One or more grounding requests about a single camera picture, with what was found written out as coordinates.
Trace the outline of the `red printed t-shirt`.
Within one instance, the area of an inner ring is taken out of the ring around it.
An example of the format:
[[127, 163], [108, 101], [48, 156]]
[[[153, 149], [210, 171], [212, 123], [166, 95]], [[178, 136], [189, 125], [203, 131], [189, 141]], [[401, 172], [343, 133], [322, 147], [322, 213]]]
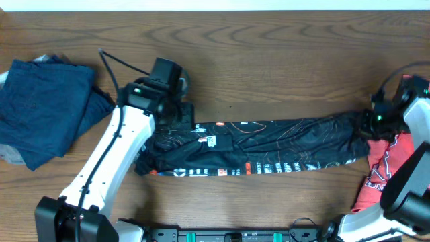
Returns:
[[412, 132], [402, 132], [387, 140], [370, 140], [368, 163], [370, 176], [366, 178], [352, 208], [353, 213], [360, 212], [380, 201], [382, 190], [388, 180], [401, 165], [412, 155], [415, 146], [429, 141], [429, 99], [415, 101], [406, 111], [406, 120], [412, 126]]

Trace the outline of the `black patterned jersey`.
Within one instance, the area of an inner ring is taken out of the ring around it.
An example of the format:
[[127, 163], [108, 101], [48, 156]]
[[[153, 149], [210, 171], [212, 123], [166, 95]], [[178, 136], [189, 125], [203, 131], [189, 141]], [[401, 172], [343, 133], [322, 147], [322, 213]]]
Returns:
[[325, 118], [209, 122], [155, 133], [135, 160], [138, 175], [171, 177], [291, 173], [338, 167], [366, 157], [357, 112]]

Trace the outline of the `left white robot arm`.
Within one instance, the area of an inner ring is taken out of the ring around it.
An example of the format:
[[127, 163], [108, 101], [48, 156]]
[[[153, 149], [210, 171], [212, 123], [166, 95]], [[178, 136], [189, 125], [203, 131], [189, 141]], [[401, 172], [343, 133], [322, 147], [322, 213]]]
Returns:
[[35, 209], [39, 241], [145, 241], [132, 220], [111, 223], [116, 194], [135, 156], [156, 131], [190, 130], [194, 106], [183, 102], [189, 83], [131, 82], [119, 90], [109, 126], [76, 178], [59, 198]]

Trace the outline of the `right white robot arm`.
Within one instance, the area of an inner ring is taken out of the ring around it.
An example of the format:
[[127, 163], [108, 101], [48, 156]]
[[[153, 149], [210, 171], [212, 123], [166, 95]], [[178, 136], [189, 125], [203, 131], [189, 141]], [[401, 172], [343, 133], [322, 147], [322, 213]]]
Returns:
[[429, 234], [429, 91], [421, 91], [403, 112], [414, 152], [388, 180], [380, 201], [345, 215], [334, 241], [385, 241]]

